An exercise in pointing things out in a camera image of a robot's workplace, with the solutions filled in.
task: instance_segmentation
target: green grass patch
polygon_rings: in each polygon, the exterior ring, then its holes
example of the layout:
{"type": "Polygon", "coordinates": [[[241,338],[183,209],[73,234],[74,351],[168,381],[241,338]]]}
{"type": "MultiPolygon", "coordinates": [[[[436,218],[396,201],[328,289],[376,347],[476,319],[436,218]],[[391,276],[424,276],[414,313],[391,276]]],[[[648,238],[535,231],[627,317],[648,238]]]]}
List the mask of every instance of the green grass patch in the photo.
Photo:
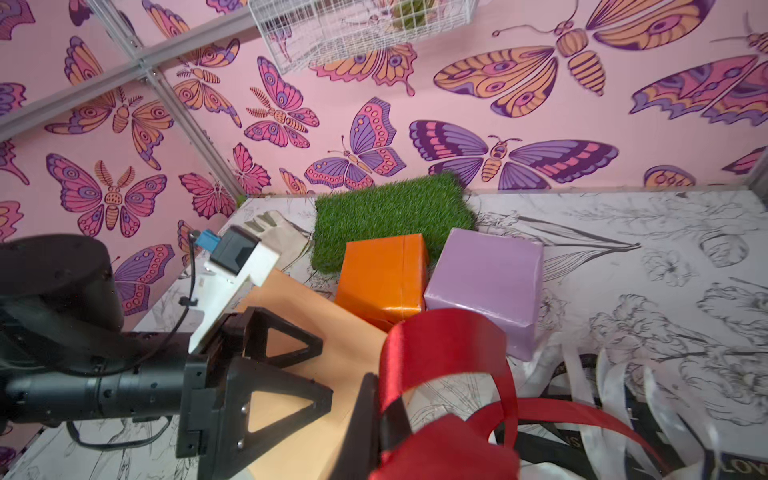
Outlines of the green grass patch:
{"type": "Polygon", "coordinates": [[[475,229],[453,174],[420,177],[381,187],[318,197],[312,267],[341,271],[346,243],[420,233],[431,263],[453,227],[475,229]]]}

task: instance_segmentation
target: floral tablecloth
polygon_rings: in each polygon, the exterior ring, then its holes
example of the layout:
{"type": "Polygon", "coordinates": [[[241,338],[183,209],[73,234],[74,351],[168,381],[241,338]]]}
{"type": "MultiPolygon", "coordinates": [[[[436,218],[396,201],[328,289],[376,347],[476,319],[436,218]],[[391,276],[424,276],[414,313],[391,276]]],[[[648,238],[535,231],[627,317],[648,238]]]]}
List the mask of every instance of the floral tablecloth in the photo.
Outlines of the floral tablecloth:
{"type": "MultiPolygon", "coordinates": [[[[488,194],[468,202],[481,231],[546,246],[539,335],[566,332],[580,353],[604,346],[613,362],[655,359],[702,399],[723,450],[766,456],[768,213],[751,192],[488,194]]],[[[303,198],[249,200],[225,229],[268,210],[311,237],[314,204],[303,198]]],[[[204,254],[197,258],[198,268],[204,260],[204,254]]],[[[336,292],[338,276],[315,272],[309,255],[286,273],[328,298],[336,292]]],[[[137,329],[171,328],[178,298],[189,288],[185,276],[137,329]]],[[[191,315],[184,329],[200,320],[191,315]]],[[[632,389],[641,375],[641,369],[631,372],[632,389]]],[[[444,412],[467,416],[492,393],[474,376],[433,382],[421,391],[418,408],[410,408],[412,422],[444,412]]],[[[110,420],[80,427],[89,442],[123,442],[160,425],[110,420]]],[[[9,478],[194,478],[195,461],[174,457],[176,427],[150,447],[101,454],[76,448],[62,429],[49,429],[9,478]]]]}

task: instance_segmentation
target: cardboard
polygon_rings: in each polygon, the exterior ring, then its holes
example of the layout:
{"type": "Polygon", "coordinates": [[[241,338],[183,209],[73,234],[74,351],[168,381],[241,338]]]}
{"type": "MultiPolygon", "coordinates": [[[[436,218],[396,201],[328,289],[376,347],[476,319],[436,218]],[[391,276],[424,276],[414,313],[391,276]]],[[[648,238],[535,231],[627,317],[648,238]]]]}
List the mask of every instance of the cardboard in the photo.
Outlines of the cardboard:
{"type": "MultiPolygon", "coordinates": [[[[333,389],[330,413],[285,439],[248,469],[254,478],[324,478],[346,434],[363,375],[379,371],[386,334],[278,270],[272,271],[261,288],[254,288],[237,310],[248,306],[263,306],[322,338],[322,355],[286,370],[333,389]]],[[[295,340],[271,333],[268,355],[296,349],[295,340]]],[[[304,399],[254,393],[249,428],[257,430],[305,404],[304,399]]]]}

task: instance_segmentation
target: butterfly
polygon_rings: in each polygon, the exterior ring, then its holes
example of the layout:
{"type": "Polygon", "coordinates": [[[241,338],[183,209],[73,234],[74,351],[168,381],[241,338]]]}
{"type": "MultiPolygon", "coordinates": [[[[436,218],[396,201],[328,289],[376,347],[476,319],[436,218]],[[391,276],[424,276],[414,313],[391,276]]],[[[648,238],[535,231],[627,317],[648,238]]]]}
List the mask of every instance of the butterfly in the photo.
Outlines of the butterfly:
{"type": "Polygon", "coordinates": [[[2,0],[0,2],[0,40],[10,40],[16,25],[35,23],[35,17],[26,0],[2,0]]]}
{"type": "MultiPolygon", "coordinates": [[[[549,98],[558,73],[558,59],[553,56],[557,50],[564,58],[570,58],[568,70],[579,85],[601,96],[605,71],[598,54],[585,50],[589,43],[588,31],[618,25],[592,36],[612,48],[649,50],[691,33],[707,17],[714,4],[714,0],[673,0],[645,13],[662,1],[601,0],[585,28],[574,28],[574,11],[571,18],[560,22],[555,29],[541,32],[554,33],[558,37],[554,47],[506,48],[465,58],[439,71],[434,78],[435,85],[456,94],[478,98],[507,92],[491,104],[491,110],[505,117],[523,117],[541,107],[549,98]],[[546,61],[546,65],[534,74],[546,61]],[[531,74],[534,75],[530,80],[518,86],[531,74]]],[[[530,25],[519,26],[533,28],[530,25]]],[[[494,31],[492,35],[498,36],[510,28],[494,31]]]]}
{"type": "Polygon", "coordinates": [[[167,184],[165,175],[154,175],[138,181],[123,196],[120,189],[133,181],[136,175],[134,168],[128,167],[115,184],[104,162],[98,161],[94,172],[96,178],[108,188],[104,195],[91,175],[61,155],[48,154],[46,161],[48,172],[61,184],[61,206],[67,212],[85,212],[78,218],[78,227],[83,235],[89,237],[96,237],[104,223],[108,230],[112,230],[118,217],[123,237],[135,235],[141,226],[138,218],[149,217],[154,212],[155,197],[165,190],[167,184]]]}
{"type": "Polygon", "coordinates": [[[248,0],[206,0],[206,5],[215,8],[216,13],[232,13],[247,5],[248,0]]]}
{"type": "Polygon", "coordinates": [[[171,245],[153,245],[134,253],[115,270],[114,285],[125,316],[149,308],[149,286],[163,277],[174,256],[171,245]]]}
{"type": "MultiPolygon", "coordinates": [[[[163,8],[150,0],[142,0],[141,4],[147,11],[154,24],[163,32],[166,38],[190,31],[187,23],[171,10],[163,8]]],[[[240,116],[235,107],[222,94],[214,90],[209,84],[221,83],[221,79],[205,68],[226,67],[237,57],[240,51],[240,40],[234,38],[226,48],[210,44],[207,47],[195,48],[178,58],[184,66],[176,75],[179,78],[191,78],[174,86],[176,96],[179,97],[187,108],[200,110],[205,107],[211,113],[224,112],[232,117],[232,121],[238,128],[242,127],[240,116]]]]}
{"type": "MultiPolygon", "coordinates": [[[[410,137],[413,146],[427,161],[442,161],[429,168],[430,175],[443,171],[454,172],[466,188],[482,167],[482,181],[488,182],[496,176],[502,166],[502,159],[507,156],[509,141],[522,141],[509,138],[498,142],[485,160],[488,146],[480,137],[458,125],[435,120],[417,120],[411,123],[410,137]]],[[[594,173],[605,167],[618,155],[618,149],[612,145],[586,140],[553,140],[525,145],[509,152],[509,160],[502,168],[499,177],[499,190],[548,189],[545,179],[552,179],[559,184],[572,182],[579,177],[594,173]]]]}
{"type": "Polygon", "coordinates": [[[193,195],[192,207],[201,217],[210,219],[215,214],[223,214],[229,218],[235,211],[235,200],[218,180],[211,183],[202,175],[194,173],[179,175],[179,179],[193,195]]]}
{"type": "MultiPolygon", "coordinates": [[[[103,73],[98,61],[82,39],[72,37],[69,45],[64,73],[70,83],[77,85],[103,73]]],[[[168,110],[159,100],[141,105],[131,114],[131,109],[142,100],[144,98],[141,96],[127,99],[123,88],[118,87],[74,109],[68,121],[45,125],[45,130],[60,135],[85,134],[100,127],[114,111],[112,131],[120,134],[127,127],[130,115],[131,134],[136,152],[150,167],[160,170],[161,166],[153,155],[154,148],[163,141],[161,130],[171,128],[174,125],[174,119],[170,117],[168,110]],[[117,107],[118,98],[121,102],[120,107],[117,107]]]]}
{"type": "Polygon", "coordinates": [[[314,195],[313,190],[307,190],[304,182],[296,175],[290,173],[285,168],[280,168],[280,175],[283,176],[283,182],[285,182],[289,195],[314,195]]]}
{"type": "Polygon", "coordinates": [[[0,83],[0,117],[22,107],[27,99],[25,91],[27,88],[22,84],[0,83]]]}
{"type": "Polygon", "coordinates": [[[10,140],[0,142],[0,170],[14,174],[24,185],[29,185],[29,179],[13,164],[16,154],[13,153],[15,145],[10,140]]]}
{"type": "Polygon", "coordinates": [[[413,73],[413,61],[416,60],[416,50],[411,44],[405,43],[380,50],[368,51],[346,60],[334,61],[329,64],[311,67],[318,77],[330,77],[331,81],[351,80],[363,81],[372,78],[377,85],[392,87],[402,82],[410,97],[416,94],[408,83],[408,77],[413,73]]]}
{"type": "Polygon", "coordinates": [[[360,108],[349,129],[349,146],[346,149],[341,137],[344,157],[323,158],[310,165],[304,177],[311,184],[323,184],[331,188],[342,185],[349,190],[359,190],[374,185],[368,175],[374,171],[391,177],[406,167],[395,149],[389,147],[397,130],[389,123],[390,105],[380,98],[371,98],[360,108]]]}
{"type": "Polygon", "coordinates": [[[20,206],[19,202],[10,200],[0,202],[0,243],[16,233],[13,224],[24,217],[24,214],[18,211],[20,206]]]}
{"type": "Polygon", "coordinates": [[[733,172],[736,175],[748,174],[757,164],[757,161],[760,159],[760,157],[763,156],[763,152],[766,150],[766,148],[768,147],[760,147],[752,150],[750,153],[744,155],[739,160],[723,167],[723,170],[726,172],[733,172]]]}
{"type": "Polygon", "coordinates": [[[290,141],[294,147],[308,148],[310,141],[299,132],[305,134],[309,131],[304,124],[310,127],[320,125],[319,118],[309,108],[302,108],[304,97],[301,92],[280,77],[271,61],[259,57],[257,63],[261,81],[269,97],[258,88],[251,87],[251,92],[265,108],[247,108],[247,110],[256,118],[272,117],[274,120],[256,122],[245,129],[245,136],[255,141],[268,140],[278,147],[285,147],[290,141]],[[275,102],[276,108],[272,107],[270,98],[275,102]]]}
{"type": "Polygon", "coordinates": [[[643,175],[644,187],[692,187],[696,178],[674,165],[657,165],[643,175]]]}
{"type": "Polygon", "coordinates": [[[270,185],[270,176],[261,165],[253,162],[250,152],[242,143],[232,149],[232,154],[237,166],[235,177],[247,195],[260,194],[261,187],[270,185]]]}
{"type": "MultiPolygon", "coordinates": [[[[748,36],[720,40],[743,38],[751,48],[768,54],[768,32],[753,32],[746,16],[744,22],[748,36]]],[[[755,67],[757,59],[757,55],[725,58],[662,78],[632,95],[634,107],[629,113],[658,105],[670,112],[670,120],[703,111],[701,116],[711,124],[747,120],[756,127],[768,120],[768,61],[755,67]]]]}
{"type": "MultiPolygon", "coordinates": [[[[181,251],[184,252],[184,256],[181,257],[181,262],[184,265],[184,268],[187,268],[187,265],[190,264],[190,240],[189,240],[189,232],[194,231],[194,228],[190,227],[190,224],[185,222],[184,220],[179,220],[179,230],[178,230],[178,243],[179,248],[181,248],[181,251]]],[[[200,247],[194,248],[194,254],[197,256],[197,254],[202,250],[200,247]]]]}

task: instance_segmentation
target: purple butterfly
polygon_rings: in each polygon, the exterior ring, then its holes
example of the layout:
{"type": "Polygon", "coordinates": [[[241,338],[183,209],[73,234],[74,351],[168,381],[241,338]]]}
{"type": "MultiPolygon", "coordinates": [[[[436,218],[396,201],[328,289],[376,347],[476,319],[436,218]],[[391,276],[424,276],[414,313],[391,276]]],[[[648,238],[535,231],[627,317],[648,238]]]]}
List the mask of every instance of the purple butterfly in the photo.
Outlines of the purple butterfly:
{"type": "Polygon", "coordinates": [[[389,123],[389,104],[380,98],[371,98],[357,112],[349,129],[352,151],[346,149],[342,135],[344,151],[338,153],[346,158],[323,158],[311,164],[304,177],[312,184],[331,188],[342,185],[350,190],[372,187],[373,179],[368,174],[376,172],[391,177],[406,167],[406,163],[389,146],[396,133],[397,130],[389,123]]]}
{"type": "MultiPolygon", "coordinates": [[[[413,146],[427,161],[451,158],[429,168],[430,175],[451,171],[458,177],[462,188],[466,188],[482,167],[482,181],[488,182],[502,167],[507,155],[509,138],[502,141],[495,135],[489,137],[498,141],[488,153],[485,141],[471,131],[458,125],[435,120],[417,120],[411,123],[410,137],[413,146]]],[[[545,180],[551,178],[559,184],[572,182],[605,167],[618,155],[612,145],[586,140],[553,140],[525,145],[509,152],[509,160],[502,169],[498,181],[499,190],[548,189],[545,180]]]]}
{"type": "Polygon", "coordinates": [[[165,274],[165,266],[173,257],[171,245],[153,245],[136,252],[114,272],[114,283],[126,316],[144,312],[149,307],[149,286],[165,274]]]}

